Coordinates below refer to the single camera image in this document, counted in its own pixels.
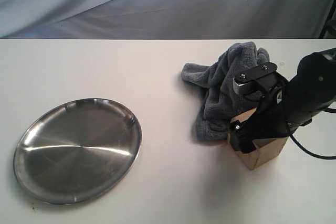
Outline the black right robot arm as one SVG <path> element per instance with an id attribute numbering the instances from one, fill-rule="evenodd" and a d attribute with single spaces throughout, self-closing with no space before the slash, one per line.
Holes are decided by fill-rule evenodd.
<path id="1" fill-rule="evenodd" d="M 229 128 L 233 150 L 247 154 L 256 150 L 254 140 L 293 137 L 320 112 L 335 112 L 329 107 L 335 102 L 335 49 L 302 58 L 290 81 L 267 62 L 235 75 L 233 88 L 245 99 L 261 92 L 256 111 L 245 121 L 234 119 Z"/>

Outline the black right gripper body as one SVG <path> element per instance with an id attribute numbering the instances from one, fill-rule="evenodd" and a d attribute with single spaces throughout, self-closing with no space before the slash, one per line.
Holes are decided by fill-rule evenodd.
<path id="1" fill-rule="evenodd" d="M 229 133 L 234 140 L 289 137 L 291 134 L 291 97 L 283 95 L 278 102 L 263 101 L 259 107 L 233 118 Z"/>

